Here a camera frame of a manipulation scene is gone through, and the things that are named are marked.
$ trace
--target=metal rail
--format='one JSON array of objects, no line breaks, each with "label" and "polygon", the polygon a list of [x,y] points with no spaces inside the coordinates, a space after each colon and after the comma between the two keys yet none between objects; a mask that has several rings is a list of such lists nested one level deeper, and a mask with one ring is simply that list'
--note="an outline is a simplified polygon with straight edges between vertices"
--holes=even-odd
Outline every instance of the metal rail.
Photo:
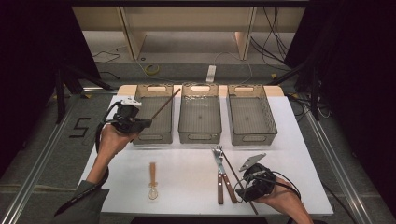
[{"label": "metal rail", "polygon": [[335,153],[329,139],[327,138],[327,135],[324,132],[320,122],[315,120],[311,112],[308,112],[306,115],[315,135],[320,142],[323,152],[326,155],[330,166],[332,167],[335,177],[337,178],[338,183],[340,184],[340,187],[346,196],[356,220],[361,224],[373,223],[369,214],[367,213],[367,209],[361,200],[361,197],[359,196],[359,193],[356,191],[355,187],[350,181],[346,170],[338,159],[338,156]]},{"label": "metal rail", "polygon": [[49,137],[49,140],[47,141],[46,145],[44,146],[43,151],[38,156],[38,159],[36,160],[35,165],[32,168],[32,171],[27,176],[17,196],[15,196],[11,205],[8,207],[6,214],[2,219],[2,224],[17,223],[19,217],[21,216],[24,206],[27,204],[35,188],[35,184],[37,183],[38,179],[43,173],[44,168],[46,167],[46,164],[50,158],[50,155],[52,154],[53,149],[55,149],[62,135],[62,132],[64,131],[65,124],[69,120],[70,115],[78,99],[79,99],[79,95],[73,95],[70,98],[66,107],[66,114],[64,118],[59,124],[55,125],[55,128],[52,131],[52,134]]}]

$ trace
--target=white table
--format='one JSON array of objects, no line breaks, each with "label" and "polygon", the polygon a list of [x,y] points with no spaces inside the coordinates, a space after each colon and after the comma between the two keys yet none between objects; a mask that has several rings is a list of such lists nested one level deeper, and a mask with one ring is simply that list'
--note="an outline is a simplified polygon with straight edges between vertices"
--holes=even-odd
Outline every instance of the white table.
[{"label": "white table", "polygon": [[[124,96],[114,96],[111,104]],[[271,146],[234,147],[231,144],[225,96],[220,97],[222,134],[219,145],[237,172],[250,156],[266,153],[260,163],[289,178],[302,194],[302,201],[312,216],[329,216],[333,210],[320,184],[317,171],[286,97],[268,97],[278,134]],[[104,188],[110,189],[102,211],[136,216],[255,216],[249,203],[232,203],[224,188],[224,204],[218,204],[217,171],[210,148],[216,145],[180,144],[178,116],[180,97],[175,98],[173,144],[129,144],[109,165],[110,176]],[[96,152],[93,148],[81,179],[91,170]],[[149,199],[149,163],[157,164],[159,196]],[[232,185],[236,179],[226,160],[223,162]],[[279,213],[265,204],[254,203],[259,216]]]}]

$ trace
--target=human hand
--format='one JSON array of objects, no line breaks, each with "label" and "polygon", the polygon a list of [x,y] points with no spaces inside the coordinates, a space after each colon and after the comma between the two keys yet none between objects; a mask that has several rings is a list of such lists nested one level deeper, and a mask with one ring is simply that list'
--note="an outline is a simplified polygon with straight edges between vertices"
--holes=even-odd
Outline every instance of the human hand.
[{"label": "human hand", "polygon": [[113,125],[107,124],[102,130],[98,158],[106,160],[113,159],[137,136],[138,133],[121,133]]},{"label": "human hand", "polygon": [[[282,178],[277,177],[276,182],[290,186],[291,183]],[[290,189],[286,189],[279,185],[274,185],[274,189],[270,195],[262,196],[256,199],[256,203],[266,203],[273,207],[276,211],[288,215],[299,224],[313,223],[312,218],[306,212],[305,207],[299,197]]]},{"label": "human hand", "polygon": [[113,125],[107,124],[102,130],[99,152],[86,180],[99,183],[111,160],[137,136],[138,133],[120,133]]}]

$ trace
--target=printed number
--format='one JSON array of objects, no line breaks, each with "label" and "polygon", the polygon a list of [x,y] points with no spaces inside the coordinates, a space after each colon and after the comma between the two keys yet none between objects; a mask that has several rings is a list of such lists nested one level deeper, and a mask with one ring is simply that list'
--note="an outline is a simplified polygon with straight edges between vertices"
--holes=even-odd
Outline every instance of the printed number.
[{"label": "printed number", "polygon": [[89,119],[91,119],[91,118],[79,118],[79,119],[77,119],[77,122],[76,122],[75,127],[74,127],[74,130],[84,130],[84,133],[81,134],[81,135],[70,135],[69,138],[81,138],[81,137],[85,137],[85,133],[88,131],[88,127],[78,127],[79,122],[80,122],[81,120],[84,120],[84,119],[89,120]]}]

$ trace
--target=gray floor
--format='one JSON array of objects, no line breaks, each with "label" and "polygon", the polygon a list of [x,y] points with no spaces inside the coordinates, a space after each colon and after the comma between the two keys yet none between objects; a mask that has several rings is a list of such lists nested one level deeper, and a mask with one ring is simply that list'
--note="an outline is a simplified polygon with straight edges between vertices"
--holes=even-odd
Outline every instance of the gray floor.
[{"label": "gray floor", "polygon": [[[158,64],[160,73],[154,77],[143,74],[141,67],[129,58],[128,52],[123,46],[123,36],[119,33],[98,34],[86,33],[86,38],[92,54],[102,50],[119,53],[120,57],[111,63],[98,63],[101,72],[111,72],[119,76],[115,79],[109,73],[102,73],[106,83],[113,86],[124,84],[138,84],[151,82],[174,81],[205,81],[207,67],[210,64],[217,66],[215,82],[220,84],[240,83],[249,78],[246,83],[265,84],[271,80],[272,74],[281,76],[285,71],[277,70],[266,65],[260,53],[250,48],[247,61],[241,62],[233,56],[237,56],[237,47],[232,33],[152,33],[149,34],[139,62],[146,64]],[[263,42],[265,34],[254,34],[258,41]],[[292,40],[292,34],[283,34],[285,43]],[[274,40],[268,48],[277,53]],[[111,60],[111,55],[101,55],[94,58],[97,62]],[[269,64],[279,66],[275,61],[266,60]],[[296,77],[281,84],[285,93],[294,92]],[[82,81],[87,88],[94,87],[91,83]],[[108,108],[110,93],[93,92],[89,98],[77,99],[68,122],[66,122],[62,136],[53,150],[49,160],[38,179],[35,190],[19,217],[18,223],[47,223],[56,209],[67,199],[71,198],[86,161],[92,151],[93,130],[100,118]],[[295,102],[290,102],[294,113],[299,114],[301,107]],[[43,148],[55,128],[56,101],[49,99],[40,121],[35,126],[35,131],[27,139],[26,148],[21,150],[16,159],[9,166],[7,172],[0,180],[0,217],[3,217],[19,192],[20,186],[29,175],[40,156]],[[88,131],[82,138],[70,138],[72,134],[81,134],[81,130],[74,130],[78,118],[90,118],[80,124],[88,127]],[[328,159],[316,138],[315,133],[308,121],[308,116],[296,116],[302,131],[305,143],[311,154],[312,160],[318,171],[318,175],[334,194],[345,204],[350,206],[345,193],[342,191],[337,177],[332,171]],[[373,223],[396,223],[396,220],[382,201],[380,195],[364,173],[359,161],[350,152],[349,145],[341,128],[334,117],[320,119],[334,151],[343,164],[346,173],[351,178],[352,184],[367,208],[367,213]],[[352,223],[347,212],[328,192],[329,200],[333,206],[334,215],[330,217],[315,217],[327,223]],[[101,223],[129,223],[133,217],[102,214]],[[269,223],[286,223],[283,217],[268,217]]]}]

